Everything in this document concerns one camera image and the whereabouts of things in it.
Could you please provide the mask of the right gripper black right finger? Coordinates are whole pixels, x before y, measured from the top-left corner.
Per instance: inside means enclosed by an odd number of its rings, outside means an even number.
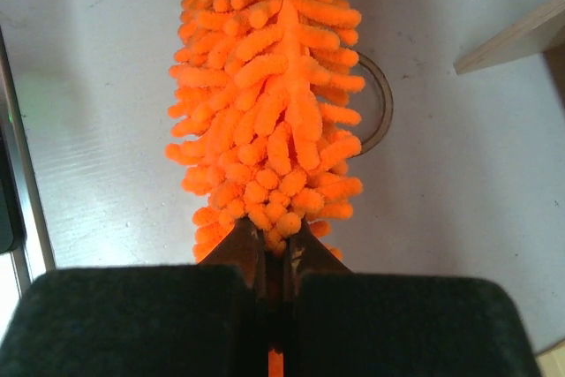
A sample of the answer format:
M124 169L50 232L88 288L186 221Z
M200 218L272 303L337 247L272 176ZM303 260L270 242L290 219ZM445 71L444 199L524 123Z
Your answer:
M480 278L355 273L308 226L285 258L288 376L537 376L516 305Z

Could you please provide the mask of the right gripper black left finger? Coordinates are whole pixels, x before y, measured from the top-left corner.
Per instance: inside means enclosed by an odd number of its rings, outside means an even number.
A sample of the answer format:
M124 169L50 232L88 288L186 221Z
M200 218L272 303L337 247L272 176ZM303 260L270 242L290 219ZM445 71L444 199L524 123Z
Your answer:
M41 275L1 344L4 376L264 376L263 241L247 219L198 265Z

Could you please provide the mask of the orange microfiber duster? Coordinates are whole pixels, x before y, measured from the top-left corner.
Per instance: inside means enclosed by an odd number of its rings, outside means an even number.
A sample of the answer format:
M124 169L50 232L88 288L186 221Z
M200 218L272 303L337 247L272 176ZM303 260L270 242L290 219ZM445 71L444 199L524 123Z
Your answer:
M360 12L346 0L182 0L165 154L206 198L192 217L203 260L249 219L281 256L303 224L321 238L362 192L350 96Z

